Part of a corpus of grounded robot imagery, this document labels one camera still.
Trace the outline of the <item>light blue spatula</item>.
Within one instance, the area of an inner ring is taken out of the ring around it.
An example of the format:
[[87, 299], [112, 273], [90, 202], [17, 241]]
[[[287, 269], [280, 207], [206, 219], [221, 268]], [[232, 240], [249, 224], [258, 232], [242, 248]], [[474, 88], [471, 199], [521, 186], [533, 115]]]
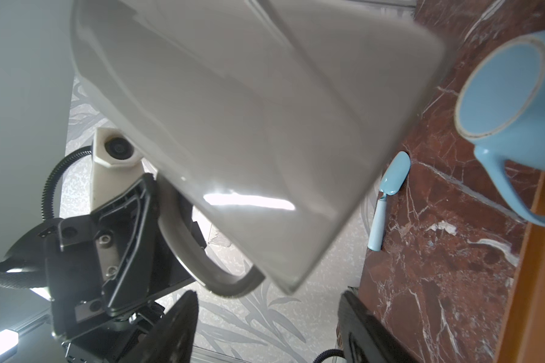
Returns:
[[382, 248], [387, 199], [396, 195], [401, 190], [402, 184], [410, 172], [410, 156], [405, 151], [400, 151], [386, 169], [379, 186], [381, 197], [377, 200], [367, 247], [371, 251], [380, 251]]

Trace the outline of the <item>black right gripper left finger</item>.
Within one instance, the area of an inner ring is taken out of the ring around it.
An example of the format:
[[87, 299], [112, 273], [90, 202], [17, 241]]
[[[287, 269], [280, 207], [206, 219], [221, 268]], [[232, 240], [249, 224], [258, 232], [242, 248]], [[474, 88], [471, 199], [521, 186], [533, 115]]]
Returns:
[[120, 362], [190, 362], [198, 313], [198, 295], [188, 290]]

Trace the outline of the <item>grey mug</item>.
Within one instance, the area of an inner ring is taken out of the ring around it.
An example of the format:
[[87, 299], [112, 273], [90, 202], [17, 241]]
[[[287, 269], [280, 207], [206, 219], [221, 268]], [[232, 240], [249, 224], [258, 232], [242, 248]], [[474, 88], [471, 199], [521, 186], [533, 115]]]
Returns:
[[449, 46], [350, 1], [75, 1], [93, 104], [158, 171], [159, 225], [220, 296], [292, 294], [430, 99]]

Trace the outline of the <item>orange plastic tray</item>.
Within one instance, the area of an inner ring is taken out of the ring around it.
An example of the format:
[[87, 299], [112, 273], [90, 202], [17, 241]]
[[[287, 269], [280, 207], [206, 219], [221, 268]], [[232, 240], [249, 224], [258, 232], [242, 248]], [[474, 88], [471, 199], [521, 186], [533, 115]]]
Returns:
[[528, 224], [495, 362], [545, 362], [545, 227]]

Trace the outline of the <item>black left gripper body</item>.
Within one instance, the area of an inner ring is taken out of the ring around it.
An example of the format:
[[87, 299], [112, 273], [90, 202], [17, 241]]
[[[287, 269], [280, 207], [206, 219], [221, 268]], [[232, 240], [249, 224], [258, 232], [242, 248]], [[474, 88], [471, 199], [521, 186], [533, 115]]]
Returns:
[[146, 173], [87, 215], [37, 225], [5, 255], [5, 287], [48, 290], [67, 361], [120, 362], [171, 309], [159, 299], [192, 282], [158, 217], [157, 182]]

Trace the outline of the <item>light blue mug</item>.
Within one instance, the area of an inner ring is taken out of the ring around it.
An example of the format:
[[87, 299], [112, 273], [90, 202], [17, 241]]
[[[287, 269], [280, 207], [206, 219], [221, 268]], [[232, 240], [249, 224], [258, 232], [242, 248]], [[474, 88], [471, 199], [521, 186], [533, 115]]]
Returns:
[[495, 49], [475, 68], [457, 100], [454, 125], [510, 208], [545, 227], [511, 184], [510, 160], [545, 171], [545, 30]]

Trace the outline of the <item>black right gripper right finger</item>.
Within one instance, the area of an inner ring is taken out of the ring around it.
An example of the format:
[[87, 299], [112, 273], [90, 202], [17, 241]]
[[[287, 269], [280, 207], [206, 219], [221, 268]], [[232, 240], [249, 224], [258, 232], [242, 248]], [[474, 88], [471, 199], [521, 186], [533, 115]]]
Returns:
[[338, 318], [347, 362], [417, 362], [351, 291], [341, 296]]

